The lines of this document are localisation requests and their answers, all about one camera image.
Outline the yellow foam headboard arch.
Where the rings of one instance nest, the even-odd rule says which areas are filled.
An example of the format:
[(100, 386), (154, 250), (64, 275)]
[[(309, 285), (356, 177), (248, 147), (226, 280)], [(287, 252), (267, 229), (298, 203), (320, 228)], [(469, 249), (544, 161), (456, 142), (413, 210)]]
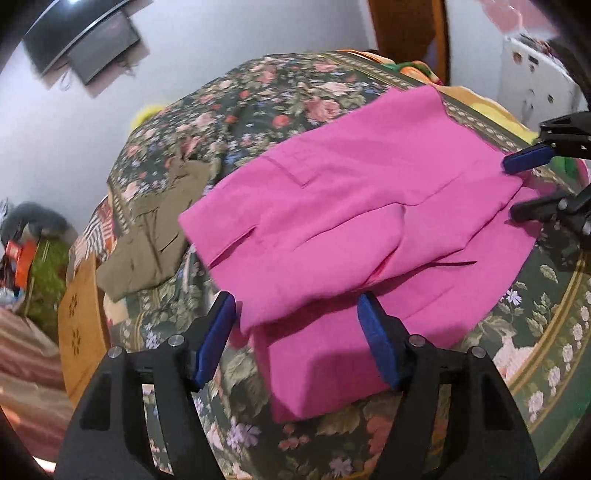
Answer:
[(140, 127), (143, 123), (157, 115), (163, 106), (161, 105), (147, 105), (140, 109), (133, 117), (130, 123), (130, 131), (134, 131)]

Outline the green fabric storage box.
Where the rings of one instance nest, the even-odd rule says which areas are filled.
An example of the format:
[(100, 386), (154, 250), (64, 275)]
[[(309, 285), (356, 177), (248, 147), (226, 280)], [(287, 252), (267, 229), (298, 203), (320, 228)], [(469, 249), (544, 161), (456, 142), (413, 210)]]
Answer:
[(29, 271), (24, 315), (45, 335), (58, 342), (58, 308), (66, 290), (69, 246), (42, 239)]

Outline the pink pants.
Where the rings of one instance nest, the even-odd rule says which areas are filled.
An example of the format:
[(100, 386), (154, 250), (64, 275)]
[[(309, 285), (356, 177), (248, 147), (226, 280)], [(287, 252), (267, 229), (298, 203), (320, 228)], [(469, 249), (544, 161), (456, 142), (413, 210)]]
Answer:
[(239, 167), (179, 217), (214, 284), (240, 304), (278, 423), (384, 391), (356, 302), (440, 347), (505, 294), (538, 226), (509, 218), (530, 174), (452, 121), (433, 87), (388, 91)]

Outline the striped blanket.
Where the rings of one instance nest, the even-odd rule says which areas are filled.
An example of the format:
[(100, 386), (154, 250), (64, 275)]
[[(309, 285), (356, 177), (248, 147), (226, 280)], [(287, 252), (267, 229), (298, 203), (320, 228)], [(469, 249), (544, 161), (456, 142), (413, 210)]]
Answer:
[(100, 265), (110, 256), (115, 246), (114, 221), (111, 201), (106, 196), (94, 209), (90, 219), (69, 249), (67, 278), (71, 281), (87, 258), (94, 256)]

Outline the pink striped curtain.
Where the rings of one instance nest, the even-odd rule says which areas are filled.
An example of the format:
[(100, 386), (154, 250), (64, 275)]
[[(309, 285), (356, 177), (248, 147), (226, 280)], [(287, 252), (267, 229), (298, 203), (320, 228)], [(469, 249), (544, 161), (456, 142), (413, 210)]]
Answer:
[(29, 319), (1, 310), (1, 408), (29, 452), (57, 460), (73, 406), (58, 346)]

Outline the olive green shorts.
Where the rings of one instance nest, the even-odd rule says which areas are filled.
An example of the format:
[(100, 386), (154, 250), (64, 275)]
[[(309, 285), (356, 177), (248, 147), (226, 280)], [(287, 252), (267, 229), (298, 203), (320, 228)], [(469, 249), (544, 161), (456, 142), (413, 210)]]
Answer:
[(176, 273), (187, 248), (178, 217), (201, 198), (209, 179), (207, 163), (176, 158), (167, 188), (132, 203), (131, 228), (96, 271), (97, 286), (111, 301), (158, 286)]

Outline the floral bedspread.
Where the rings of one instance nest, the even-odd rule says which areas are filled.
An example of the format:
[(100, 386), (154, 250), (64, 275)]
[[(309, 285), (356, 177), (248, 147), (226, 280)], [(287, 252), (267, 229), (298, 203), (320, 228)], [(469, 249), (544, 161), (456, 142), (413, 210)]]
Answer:
[(373, 291), (440, 347), (487, 351), (547, 468), (590, 404), (590, 256), (510, 207), (587, 182), (462, 87), (349, 53), (252, 60), (135, 128), (70, 252), (97, 257), (111, 339), (152, 349), (225, 290), (240, 311), (192, 396), (226, 479), (363, 479), (401, 396), (356, 318)]

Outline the wooden folding lap desk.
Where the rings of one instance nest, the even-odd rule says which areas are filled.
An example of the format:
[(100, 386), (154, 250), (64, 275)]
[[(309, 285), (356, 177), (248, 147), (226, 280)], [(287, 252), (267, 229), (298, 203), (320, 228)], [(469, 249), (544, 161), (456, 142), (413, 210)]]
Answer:
[(96, 269), (94, 254), (79, 264), (58, 309), (62, 375), (73, 406), (78, 404), (110, 347), (102, 310), (103, 292), (96, 285)]

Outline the wooden door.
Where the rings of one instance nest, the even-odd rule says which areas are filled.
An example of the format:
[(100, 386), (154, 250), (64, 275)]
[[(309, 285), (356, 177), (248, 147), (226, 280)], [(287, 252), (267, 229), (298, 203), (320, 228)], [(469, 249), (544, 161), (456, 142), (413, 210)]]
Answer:
[(423, 60), (450, 81), (450, 39), (444, 0), (369, 0), (378, 51), (394, 60)]

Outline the grey plush toy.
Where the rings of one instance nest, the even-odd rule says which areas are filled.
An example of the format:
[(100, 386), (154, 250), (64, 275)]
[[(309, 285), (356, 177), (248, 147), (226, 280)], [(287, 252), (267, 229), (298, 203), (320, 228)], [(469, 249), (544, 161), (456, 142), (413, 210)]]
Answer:
[(1, 223), (1, 241), (19, 242), (25, 229), (39, 240), (43, 234), (62, 235), (69, 228), (67, 220), (59, 213), (35, 202), (24, 202), (13, 207)]

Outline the wall-mounted black television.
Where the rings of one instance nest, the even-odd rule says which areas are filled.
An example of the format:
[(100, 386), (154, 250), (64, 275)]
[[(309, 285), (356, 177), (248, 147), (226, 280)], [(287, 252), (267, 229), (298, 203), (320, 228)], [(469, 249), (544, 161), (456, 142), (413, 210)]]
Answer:
[(128, 3), (128, 0), (53, 1), (23, 38), (36, 73), (44, 76), (89, 29)]

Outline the orange box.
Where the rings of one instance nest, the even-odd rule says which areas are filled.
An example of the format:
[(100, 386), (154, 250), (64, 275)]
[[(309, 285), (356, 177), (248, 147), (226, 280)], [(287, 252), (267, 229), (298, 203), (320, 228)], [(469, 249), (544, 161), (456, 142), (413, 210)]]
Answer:
[(32, 240), (23, 244), (9, 241), (5, 255), (9, 263), (14, 267), (14, 284), (19, 289), (26, 289), (29, 279), (29, 271), (35, 257), (37, 245)]

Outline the small wall monitor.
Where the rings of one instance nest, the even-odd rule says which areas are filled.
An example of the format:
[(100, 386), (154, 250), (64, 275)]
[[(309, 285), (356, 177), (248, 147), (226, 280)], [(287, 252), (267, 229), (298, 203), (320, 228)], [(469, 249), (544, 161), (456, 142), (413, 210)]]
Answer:
[(127, 14), (119, 10), (101, 20), (67, 52), (69, 66), (83, 85), (140, 42)]

